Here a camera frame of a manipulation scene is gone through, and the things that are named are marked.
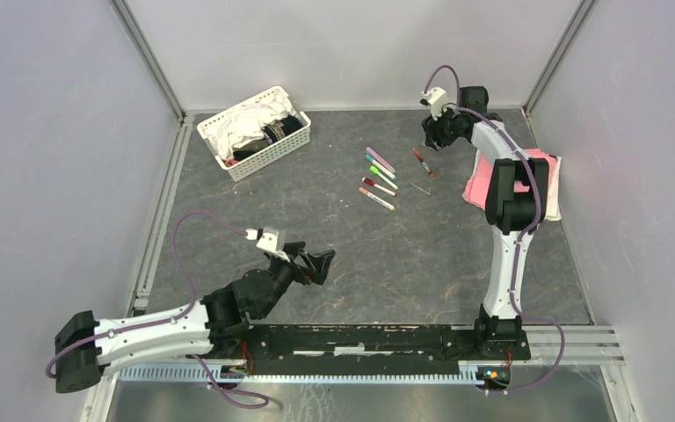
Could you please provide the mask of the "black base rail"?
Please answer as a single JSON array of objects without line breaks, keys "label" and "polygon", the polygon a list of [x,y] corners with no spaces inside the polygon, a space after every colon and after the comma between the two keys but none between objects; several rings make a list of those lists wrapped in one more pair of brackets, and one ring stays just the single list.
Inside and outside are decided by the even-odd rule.
[{"label": "black base rail", "polygon": [[216,339],[203,358],[251,358],[254,375],[454,375],[462,361],[532,356],[524,332],[486,339],[477,327],[257,324]]}]

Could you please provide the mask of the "thin pen refill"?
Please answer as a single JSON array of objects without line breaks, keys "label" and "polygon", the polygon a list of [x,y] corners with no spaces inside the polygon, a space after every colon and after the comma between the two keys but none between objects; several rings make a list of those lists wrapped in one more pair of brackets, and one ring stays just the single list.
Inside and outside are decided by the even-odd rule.
[{"label": "thin pen refill", "polygon": [[422,187],[420,187],[420,186],[418,186],[418,185],[416,185],[416,184],[414,184],[414,183],[410,183],[410,184],[411,184],[412,186],[414,186],[416,189],[418,189],[420,192],[422,192],[422,193],[424,193],[424,194],[426,194],[426,195],[429,195],[429,196],[431,195],[430,191],[425,190],[424,188],[422,188]]}]

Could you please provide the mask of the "red white marker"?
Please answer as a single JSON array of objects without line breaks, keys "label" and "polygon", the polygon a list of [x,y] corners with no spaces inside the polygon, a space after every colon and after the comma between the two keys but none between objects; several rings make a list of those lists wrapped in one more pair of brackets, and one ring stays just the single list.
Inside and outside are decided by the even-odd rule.
[{"label": "red white marker", "polygon": [[375,187],[376,189],[378,189],[378,190],[384,192],[385,194],[389,195],[390,197],[396,197],[396,192],[395,192],[395,191],[393,191],[393,190],[391,190],[391,189],[389,189],[389,188],[387,188],[387,187],[385,187],[385,186],[382,186],[382,185],[376,183],[375,181],[373,181],[373,180],[370,179],[370,178],[363,177],[363,178],[362,178],[362,182],[363,182],[365,185],[367,185],[367,186]]}]

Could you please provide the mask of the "brown pen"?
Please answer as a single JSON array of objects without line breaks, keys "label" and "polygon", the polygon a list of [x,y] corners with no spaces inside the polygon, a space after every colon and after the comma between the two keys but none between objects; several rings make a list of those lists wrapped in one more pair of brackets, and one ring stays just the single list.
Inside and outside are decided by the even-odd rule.
[{"label": "brown pen", "polygon": [[415,157],[417,158],[417,160],[419,161],[422,168],[424,169],[424,171],[426,172],[426,174],[428,175],[428,177],[429,178],[436,178],[435,173],[432,171],[430,166],[427,164],[427,162],[425,161],[425,159],[423,158],[423,156],[419,152],[419,150],[414,148],[413,153],[414,153]]}]

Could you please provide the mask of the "purple pen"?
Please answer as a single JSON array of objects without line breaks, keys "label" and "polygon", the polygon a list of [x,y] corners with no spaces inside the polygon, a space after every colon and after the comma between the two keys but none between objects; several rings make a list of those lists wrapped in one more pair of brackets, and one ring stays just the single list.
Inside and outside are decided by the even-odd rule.
[{"label": "purple pen", "polygon": [[386,168],[389,172],[396,174],[396,168],[392,164],[390,164],[385,158],[383,158],[377,151],[375,151],[371,147],[366,147],[366,153],[370,155],[379,164],[381,164],[384,168]]}]

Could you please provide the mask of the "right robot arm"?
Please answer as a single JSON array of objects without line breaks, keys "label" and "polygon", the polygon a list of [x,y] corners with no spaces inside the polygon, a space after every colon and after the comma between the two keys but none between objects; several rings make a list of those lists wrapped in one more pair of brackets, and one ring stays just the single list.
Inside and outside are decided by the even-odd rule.
[{"label": "right robot arm", "polygon": [[422,122],[426,146],[439,150],[463,138],[491,166],[484,213],[494,246],[487,294],[475,320],[472,345],[494,359],[522,336],[520,287],[534,232],[546,215],[549,164],[525,152],[508,134],[502,119],[487,109],[482,86],[463,87],[461,105],[433,87],[420,103],[430,110]]}]

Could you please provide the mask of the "dark cloth in basket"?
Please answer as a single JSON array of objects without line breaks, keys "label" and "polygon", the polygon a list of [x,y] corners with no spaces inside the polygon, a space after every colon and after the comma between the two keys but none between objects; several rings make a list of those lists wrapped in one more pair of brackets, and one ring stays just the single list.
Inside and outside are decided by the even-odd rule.
[{"label": "dark cloth in basket", "polygon": [[294,115],[289,115],[282,120],[276,120],[263,127],[264,139],[269,145],[273,145],[302,128],[303,123],[301,120]]}]

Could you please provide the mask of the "white plastic basket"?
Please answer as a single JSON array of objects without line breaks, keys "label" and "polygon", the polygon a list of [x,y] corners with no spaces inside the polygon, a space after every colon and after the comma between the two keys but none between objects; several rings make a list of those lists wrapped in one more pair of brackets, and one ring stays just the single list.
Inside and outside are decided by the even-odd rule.
[{"label": "white plastic basket", "polygon": [[203,120],[197,131],[234,181],[265,168],[310,140],[311,120],[280,86]]}]

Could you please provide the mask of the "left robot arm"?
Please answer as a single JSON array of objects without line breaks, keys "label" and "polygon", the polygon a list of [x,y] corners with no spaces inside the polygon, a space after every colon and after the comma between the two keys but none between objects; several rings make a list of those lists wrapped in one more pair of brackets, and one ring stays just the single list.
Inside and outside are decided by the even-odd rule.
[{"label": "left robot arm", "polygon": [[76,313],[54,337],[54,357],[46,368],[59,394],[88,389],[104,375],[143,361],[214,352],[230,358],[253,321],[265,319],[294,284],[321,286],[333,250],[307,252],[289,242],[284,256],[267,253],[269,266],[246,272],[225,287],[175,309],[120,319]]}]

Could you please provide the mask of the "white cloth in basket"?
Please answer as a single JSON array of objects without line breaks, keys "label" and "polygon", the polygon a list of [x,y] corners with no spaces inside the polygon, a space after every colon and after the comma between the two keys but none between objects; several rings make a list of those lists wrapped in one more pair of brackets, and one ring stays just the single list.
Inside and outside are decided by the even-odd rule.
[{"label": "white cloth in basket", "polygon": [[264,137],[263,127],[295,114],[290,100],[282,94],[236,105],[204,129],[204,136],[223,160],[234,157],[234,149]]}]

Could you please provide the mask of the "teal white marker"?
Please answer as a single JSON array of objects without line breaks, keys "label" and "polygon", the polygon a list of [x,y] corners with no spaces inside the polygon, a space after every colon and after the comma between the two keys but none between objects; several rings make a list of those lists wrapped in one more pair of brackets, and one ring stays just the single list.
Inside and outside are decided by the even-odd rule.
[{"label": "teal white marker", "polygon": [[393,172],[391,172],[386,166],[381,164],[375,157],[371,156],[370,154],[366,154],[366,159],[380,172],[387,175],[390,179],[396,180],[396,175]]}]

